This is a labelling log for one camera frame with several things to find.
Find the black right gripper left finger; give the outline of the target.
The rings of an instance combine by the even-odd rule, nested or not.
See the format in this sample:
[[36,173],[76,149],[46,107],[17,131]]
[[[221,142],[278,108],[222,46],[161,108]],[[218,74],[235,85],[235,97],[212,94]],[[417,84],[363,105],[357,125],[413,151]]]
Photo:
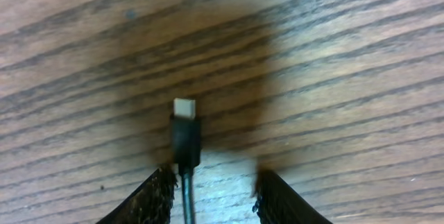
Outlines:
[[176,175],[161,166],[97,224],[169,224]]

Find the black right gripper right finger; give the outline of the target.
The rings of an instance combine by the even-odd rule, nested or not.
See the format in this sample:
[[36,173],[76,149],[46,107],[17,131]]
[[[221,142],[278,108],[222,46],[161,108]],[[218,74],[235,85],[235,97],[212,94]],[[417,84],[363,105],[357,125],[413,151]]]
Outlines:
[[258,171],[254,195],[261,224],[332,224],[272,170]]

